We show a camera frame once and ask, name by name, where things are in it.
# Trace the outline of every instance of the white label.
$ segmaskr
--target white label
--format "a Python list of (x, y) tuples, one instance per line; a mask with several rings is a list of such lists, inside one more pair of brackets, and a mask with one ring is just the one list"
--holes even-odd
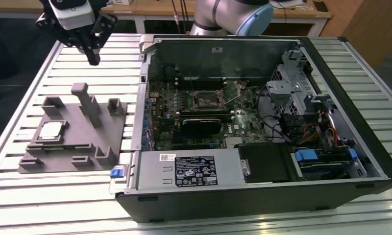
[(160, 162), (174, 161), (175, 158), (176, 158), (176, 154), (175, 153), (162, 153), (160, 154)]

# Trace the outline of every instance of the slotted aluminum surface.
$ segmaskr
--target slotted aluminum surface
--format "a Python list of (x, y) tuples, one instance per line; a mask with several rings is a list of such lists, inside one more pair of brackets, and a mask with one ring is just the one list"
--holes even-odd
[[(76, 49), (56, 44), (32, 84), (32, 94), (28, 91), (27, 102), (23, 101), (16, 111), (20, 116), (14, 117), (18, 120), (0, 139), (0, 234), (120, 234), (122, 231), (136, 235), (392, 234), (392, 189), (328, 211), (138, 224), (110, 194), (108, 171), (18, 173), (18, 163), (43, 115), (39, 105), (48, 94), (60, 95), (64, 102), (78, 102), (70, 95), (74, 82), (87, 82), (99, 101), (120, 97), (128, 103), (122, 162), (130, 161), (140, 71), (139, 36), (114, 35), (102, 50), (98, 67), (88, 65)], [(392, 92), (369, 74), (365, 63), (357, 61), (338, 39), (312, 41), (392, 155)], [(318, 75), (315, 79), (326, 91)]]

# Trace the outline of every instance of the power supply label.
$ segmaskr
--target power supply label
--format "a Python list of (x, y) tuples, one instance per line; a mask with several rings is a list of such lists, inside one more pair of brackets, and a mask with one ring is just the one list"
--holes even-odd
[(175, 165), (178, 187), (218, 185), (214, 156), (176, 157)]

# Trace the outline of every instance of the black cable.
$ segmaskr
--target black cable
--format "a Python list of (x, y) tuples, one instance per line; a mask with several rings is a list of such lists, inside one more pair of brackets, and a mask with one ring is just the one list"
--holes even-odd
[(186, 4), (186, 0), (183, 0), (183, 5), (184, 5), (184, 11), (186, 11), (186, 20), (190, 22), (190, 13), (188, 13), (188, 6)]
[[(259, 115), (259, 117), (262, 117), (260, 116), (260, 111), (259, 111), (259, 101), (260, 101), (260, 96), (262, 96), (262, 93), (263, 93), (263, 91), (264, 91), (264, 89), (266, 89), (266, 87), (267, 87), (267, 84), (262, 87), (262, 90), (260, 90), (260, 93), (259, 93), (259, 96), (258, 96), (258, 104), (256, 104), (256, 110), (258, 110), (258, 115)], [(294, 143), (294, 141), (291, 140), (291, 138), (286, 135), (286, 134), (283, 134), (279, 130), (276, 130), (276, 128), (275, 127), (272, 127), (263, 119), (262, 119), (262, 122), (264, 123), (264, 125), (270, 128), (270, 129), (272, 129), (282, 137), (283, 137), (283, 139), (287, 141), (287, 142), (290, 142), (290, 143)]]
[(291, 140), (291, 138), (287, 137), (287, 135), (283, 134), (283, 133), (282, 133), (275, 127), (272, 127), (266, 121), (262, 120), (262, 122), (264, 123), (264, 125), (266, 125), (270, 129), (272, 129), (272, 131), (275, 131), (275, 132), (282, 136), (282, 138), (283, 138), (287, 142), (290, 142), (290, 143), (294, 142), (294, 140)]
[(270, 141), (272, 142), (275, 138), (278, 139), (284, 139), (283, 137), (278, 137), (275, 136), (275, 129), (272, 129), (272, 136), (268, 136), (267, 138), (272, 138)]
[(282, 6), (282, 8), (280, 7), (275, 7), (274, 4), (271, 4), (271, 5), (272, 5), (272, 7), (275, 9), (283, 9), (283, 12), (286, 14), (286, 23), (287, 23), (288, 22), (287, 10), (295, 10), (295, 8), (286, 8), (279, 1), (276, 1), (276, 3)]
[(184, 30), (184, 34), (187, 33), (187, 27), (186, 27), (186, 18), (184, 18), (184, 8), (183, 8), (183, 0), (180, 0), (180, 7), (182, 7), (182, 16), (183, 16), (183, 30)]
[(179, 34), (182, 34), (182, 32), (180, 32), (180, 24), (179, 24), (179, 13), (178, 13), (178, 9), (176, 9), (175, 0), (171, 0), (171, 3), (172, 3), (174, 11), (175, 11), (175, 21), (176, 21), (176, 18), (178, 18), (176, 25), (178, 25)]

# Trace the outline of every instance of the blue clip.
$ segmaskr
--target blue clip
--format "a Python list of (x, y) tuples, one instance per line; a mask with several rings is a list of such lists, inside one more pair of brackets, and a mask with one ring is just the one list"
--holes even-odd
[(296, 161), (300, 162), (303, 160), (318, 160), (319, 156), (316, 155), (316, 152), (314, 149), (302, 149), (296, 151), (295, 158), (296, 158)]
[(358, 153), (357, 153), (355, 149), (351, 148), (351, 149), (349, 150), (349, 152), (350, 152), (350, 154), (351, 154), (351, 156), (353, 156), (353, 159), (357, 159), (357, 158), (358, 158)]
[(124, 177), (124, 169), (112, 169), (111, 170), (111, 179), (119, 179)]

